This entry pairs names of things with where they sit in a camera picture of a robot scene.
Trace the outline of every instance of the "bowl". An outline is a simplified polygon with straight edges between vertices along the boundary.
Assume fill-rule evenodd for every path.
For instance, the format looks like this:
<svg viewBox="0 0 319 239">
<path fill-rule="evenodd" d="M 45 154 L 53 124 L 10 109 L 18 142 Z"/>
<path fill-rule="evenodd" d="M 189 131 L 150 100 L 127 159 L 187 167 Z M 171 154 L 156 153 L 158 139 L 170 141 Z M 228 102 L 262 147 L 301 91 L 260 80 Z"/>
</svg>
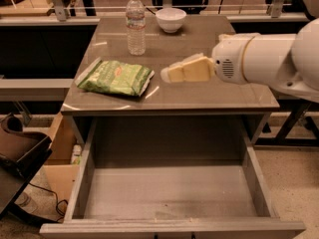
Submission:
<svg viewBox="0 0 319 239">
<path fill-rule="evenodd" d="M 159 26 L 167 33 L 176 32 L 183 24 L 186 13 L 177 8 L 163 8 L 156 12 Z"/>
</svg>

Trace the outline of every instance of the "open drawer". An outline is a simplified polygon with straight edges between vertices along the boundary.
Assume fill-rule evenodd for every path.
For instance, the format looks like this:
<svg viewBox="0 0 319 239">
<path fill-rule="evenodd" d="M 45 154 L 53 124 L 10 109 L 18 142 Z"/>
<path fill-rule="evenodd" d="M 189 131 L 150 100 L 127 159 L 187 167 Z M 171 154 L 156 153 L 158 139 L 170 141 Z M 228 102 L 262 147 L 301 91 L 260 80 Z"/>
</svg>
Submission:
<svg viewBox="0 0 319 239">
<path fill-rule="evenodd" d="M 241 116 L 93 120 L 63 224 L 46 238 L 285 239 Z"/>
</svg>

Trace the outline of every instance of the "green bag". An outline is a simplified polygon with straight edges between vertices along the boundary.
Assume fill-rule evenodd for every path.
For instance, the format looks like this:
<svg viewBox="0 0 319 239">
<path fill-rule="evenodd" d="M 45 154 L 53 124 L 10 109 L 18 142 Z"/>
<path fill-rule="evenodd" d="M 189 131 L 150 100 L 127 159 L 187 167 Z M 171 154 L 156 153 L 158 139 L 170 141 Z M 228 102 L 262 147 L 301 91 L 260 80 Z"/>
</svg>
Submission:
<svg viewBox="0 0 319 239">
<path fill-rule="evenodd" d="M 95 93 L 140 96 L 154 71 L 119 61 L 93 62 L 75 81 L 78 88 Z"/>
</svg>

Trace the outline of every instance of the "bottle label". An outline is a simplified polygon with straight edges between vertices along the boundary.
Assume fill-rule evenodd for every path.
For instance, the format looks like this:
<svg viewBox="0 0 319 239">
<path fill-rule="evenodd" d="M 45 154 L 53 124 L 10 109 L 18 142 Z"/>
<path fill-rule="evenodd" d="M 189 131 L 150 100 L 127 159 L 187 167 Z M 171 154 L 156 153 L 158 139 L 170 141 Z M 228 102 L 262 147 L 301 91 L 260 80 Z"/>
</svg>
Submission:
<svg viewBox="0 0 319 239">
<path fill-rule="evenodd" d="M 140 30 L 146 26 L 145 17 L 130 17 L 127 16 L 127 27 L 130 29 Z"/>
</svg>

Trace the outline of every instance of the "table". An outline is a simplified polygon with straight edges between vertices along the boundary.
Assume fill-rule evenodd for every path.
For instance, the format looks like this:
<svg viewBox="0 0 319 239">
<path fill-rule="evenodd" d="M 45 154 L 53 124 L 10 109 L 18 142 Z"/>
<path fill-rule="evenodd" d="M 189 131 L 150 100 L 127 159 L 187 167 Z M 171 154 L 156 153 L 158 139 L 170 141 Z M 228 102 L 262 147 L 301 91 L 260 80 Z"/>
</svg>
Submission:
<svg viewBox="0 0 319 239">
<path fill-rule="evenodd" d="M 185 57 L 210 56 L 224 33 L 233 29 L 222 16 L 187 16 L 175 34 L 147 17 L 147 51 L 136 57 L 125 18 L 101 20 L 77 76 L 100 56 L 155 75 L 140 98 L 71 85 L 61 113 L 84 148 L 64 223 L 44 224 L 44 237 L 291 239 L 305 229 L 279 219 L 253 149 L 279 108 L 270 90 L 160 78 Z"/>
<path fill-rule="evenodd" d="M 187 16 L 181 29 L 166 34 L 155 17 L 147 18 L 147 50 L 143 56 L 132 56 L 127 49 L 123 17 L 103 18 L 80 65 L 76 78 L 98 57 L 140 64 L 156 74 L 139 99 L 86 93 L 73 83 L 61 112 L 74 126 L 79 142 L 84 143 L 88 128 L 80 118 L 109 115 L 179 115 L 179 114 L 255 114 L 266 123 L 279 105 L 267 87 L 234 85 L 213 77 L 205 83 L 167 84 L 160 70 L 196 53 L 211 56 L 220 34 L 234 33 L 223 16 Z M 259 122 L 251 125 L 251 138 L 257 140 L 262 130 Z"/>
</svg>

